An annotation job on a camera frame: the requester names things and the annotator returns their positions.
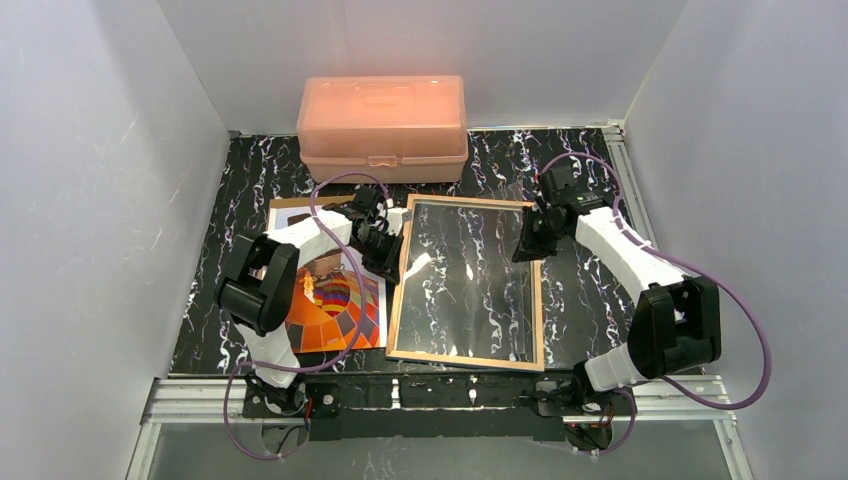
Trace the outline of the hot air balloon photo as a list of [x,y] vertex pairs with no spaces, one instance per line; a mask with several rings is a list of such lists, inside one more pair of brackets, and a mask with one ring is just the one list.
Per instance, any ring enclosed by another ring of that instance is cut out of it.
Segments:
[[387,282],[363,269],[364,289],[354,271],[361,255],[348,259],[322,230],[319,238],[331,248],[297,270],[293,304],[284,321],[293,351],[327,353],[345,348],[386,346],[388,337]]

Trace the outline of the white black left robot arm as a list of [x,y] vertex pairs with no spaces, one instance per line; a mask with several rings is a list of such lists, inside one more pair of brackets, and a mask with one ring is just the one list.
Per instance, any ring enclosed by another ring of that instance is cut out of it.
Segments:
[[263,382],[292,386],[304,353],[384,346],[408,215],[381,188],[362,187],[287,201],[266,231],[234,240],[215,302]]

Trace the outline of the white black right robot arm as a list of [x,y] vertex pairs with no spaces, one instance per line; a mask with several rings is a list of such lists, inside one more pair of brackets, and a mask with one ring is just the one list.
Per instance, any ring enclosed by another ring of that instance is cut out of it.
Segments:
[[589,399],[720,357],[717,285],[652,255],[607,198],[577,187],[566,168],[549,167],[537,177],[534,205],[522,209],[512,259],[554,256],[565,238],[597,256],[636,303],[626,342],[575,366],[572,397]]

